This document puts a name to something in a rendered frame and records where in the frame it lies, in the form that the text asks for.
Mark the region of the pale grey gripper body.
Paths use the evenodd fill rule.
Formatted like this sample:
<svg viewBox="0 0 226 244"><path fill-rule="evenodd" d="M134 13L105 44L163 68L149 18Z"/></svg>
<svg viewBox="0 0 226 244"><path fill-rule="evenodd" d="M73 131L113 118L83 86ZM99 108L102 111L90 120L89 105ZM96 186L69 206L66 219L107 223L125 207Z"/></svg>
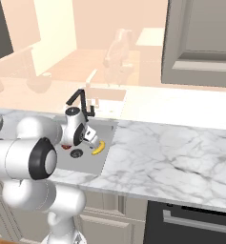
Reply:
<svg viewBox="0 0 226 244"><path fill-rule="evenodd" d="M96 131L92 128L87 128L83 142L89 145L90 147L96 147L97 146L97 135Z"/></svg>

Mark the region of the yellow banana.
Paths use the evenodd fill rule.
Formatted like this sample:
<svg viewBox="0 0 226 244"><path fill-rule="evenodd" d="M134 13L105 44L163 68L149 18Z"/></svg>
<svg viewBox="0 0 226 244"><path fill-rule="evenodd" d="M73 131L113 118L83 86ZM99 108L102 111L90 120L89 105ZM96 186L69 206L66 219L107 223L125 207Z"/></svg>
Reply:
<svg viewBox="0 0 226 244"><path fill-rule="evenodd" d="M100 141L100 142L99 142L99 146L98 146L96 149L94 149L94 150L92 151L92 155L99 154L99 153L101 153L104 149L105 149L105 142L104 142L104 141Z"/></svg>

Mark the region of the grey sink basin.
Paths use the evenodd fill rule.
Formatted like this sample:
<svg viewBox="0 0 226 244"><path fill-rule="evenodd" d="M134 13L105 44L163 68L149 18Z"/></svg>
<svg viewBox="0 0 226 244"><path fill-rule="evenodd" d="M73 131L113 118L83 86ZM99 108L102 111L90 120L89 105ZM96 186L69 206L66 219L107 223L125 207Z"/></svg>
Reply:
<svg viewBox="0 0 226 244"><path fill-rule="evenodd" d="M117 122L90 118L88 125L96 131L99 139L105 142L105 149L99 154L92 155L92 150L85 143L81 143L77 147L71 147L69 150L65 150L61 145L57 144L55 149L58 169L101 174L113 141Z"/></svg>

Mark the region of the black sink tap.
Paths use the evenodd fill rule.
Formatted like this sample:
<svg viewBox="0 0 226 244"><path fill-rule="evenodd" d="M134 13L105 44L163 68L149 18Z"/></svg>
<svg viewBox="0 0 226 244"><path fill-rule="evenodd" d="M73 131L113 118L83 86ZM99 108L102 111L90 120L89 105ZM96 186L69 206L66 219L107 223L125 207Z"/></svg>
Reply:
<svg viewBox="0 0 226 244"><path fill-rule="evenodd" d="M85 116L86 121L88 121L88 117L95 117L95 112L94 112L94 106L90 105L91 110L88 112L87 111L87 105L86 105L86 95L85 91L83 89L78 89L72 96L71 98L66 102L67 105L71 105L77 97L80 97L80 102L81 102L81 110Z"/></svg>

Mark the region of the beige drawer front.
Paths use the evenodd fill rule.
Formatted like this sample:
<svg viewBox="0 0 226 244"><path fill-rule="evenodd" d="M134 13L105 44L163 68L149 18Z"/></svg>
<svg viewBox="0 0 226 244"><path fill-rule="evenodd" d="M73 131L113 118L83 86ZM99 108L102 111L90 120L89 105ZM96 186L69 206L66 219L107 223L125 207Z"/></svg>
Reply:
<svg viewBox="0 0 226 244"><path fill-rule="evenodd" d="M86 192L87 206L105 211L121 211L118 195L110 193Z"/></svg>

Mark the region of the beige cupboard door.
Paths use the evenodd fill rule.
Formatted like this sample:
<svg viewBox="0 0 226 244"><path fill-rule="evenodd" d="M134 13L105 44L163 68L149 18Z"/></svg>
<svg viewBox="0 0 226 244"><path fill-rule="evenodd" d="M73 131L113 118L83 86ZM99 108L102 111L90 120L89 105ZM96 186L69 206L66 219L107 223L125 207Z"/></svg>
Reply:
<svg viewBox="0 0 226 244"><path fill-rule="evenodd" d="M144 221L104 214L81 214L75 222L88 244L143 244Z"/></svg>
<svg viewBox="0 0 226 244"><path fill-rule="evenodd" d="M0 237L5 240L18 242L21 234L14 221L13 215L1 196L2 187L0 185Z"/></svg>

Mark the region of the black dishwasher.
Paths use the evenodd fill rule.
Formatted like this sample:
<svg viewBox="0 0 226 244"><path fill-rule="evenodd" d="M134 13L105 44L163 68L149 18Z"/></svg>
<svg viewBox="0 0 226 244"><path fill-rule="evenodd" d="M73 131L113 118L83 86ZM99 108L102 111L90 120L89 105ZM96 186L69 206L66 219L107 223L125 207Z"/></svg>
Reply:
<svg viewBox="0 0 226 244"><path fill-rule="evenodd" d="M143 244L226 244L226 234L165 223L164 210L175 217L226 226L223 212L148 201Z"/></svg>

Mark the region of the grey wall cupboard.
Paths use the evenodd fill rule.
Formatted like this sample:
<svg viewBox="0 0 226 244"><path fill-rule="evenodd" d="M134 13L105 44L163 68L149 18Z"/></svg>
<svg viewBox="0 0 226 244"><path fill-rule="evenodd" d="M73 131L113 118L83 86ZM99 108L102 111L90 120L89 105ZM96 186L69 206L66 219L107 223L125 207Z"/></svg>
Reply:
<svg viewBox="0 0 226 244"><path fill-rule="evenodd" d="M226 88L226 0L168 0L161 82Z"/></svg>

